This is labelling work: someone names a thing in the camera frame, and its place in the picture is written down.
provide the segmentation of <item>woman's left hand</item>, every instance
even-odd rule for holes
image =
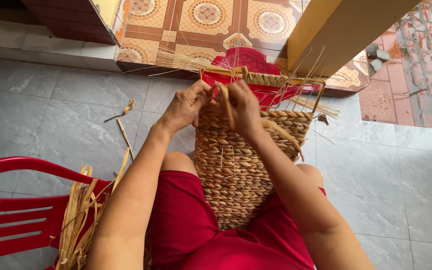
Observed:
[[[213,99],[213,93],[208,93],[210,89],[207,83],[199,80],[188,89],[177,91],[156,125],[164,128],[171,136],[191,123],[198,127],[199,110]]]

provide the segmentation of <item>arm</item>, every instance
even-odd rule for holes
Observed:
[[[229,86],[235,127],[256,150],[318,270],[374,269],[344,218],[264,131],[258,100],[242,80]]]
[[[93,237],[88,270],[134,269],[143,265],[146,229],[168,144],[180,129],[193,123],[211,101],[210,87],[198,81],[177,91],[161,118],[151,127],[138,155],[111,194]]]

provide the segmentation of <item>person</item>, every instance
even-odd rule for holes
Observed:
[[[213,99],[209,90],[200,80],[177,91],[151,127],[106,206],[87,269],[142,268],[148,223],[155,270],[374,269],[326,198],[320,171],[294,165],[263,129],[258,100],[243,80],[228,85],[236,132],[259,154],[276,193],[246,230],[219,231],[191,159],[166,154],[178,130],[198,126],[199,110]]]

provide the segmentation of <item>gray tile floor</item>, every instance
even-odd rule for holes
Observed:
[[[0,158],[32,156],[111,180],[126,142],[137,152],[176,90],[191,82],[0,59]],[[377,269],[432,269],[432,129],[361,121],[357,96],[323,102],[345,114],[312,124],[306,163],[324,176],[328,199],[345,217]],[[169,151],[191,154],[194,128],[181,130]],[[67,194],[70,182],[34,171],[0,174],[0,198]],[[0,257],[0,269],[44,269],[51,248]]]

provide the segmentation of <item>brick floor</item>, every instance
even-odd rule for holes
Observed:
[[[374,43],[391,60],[359,93],[364,120],[432,128],[432,0],[424,0]]]

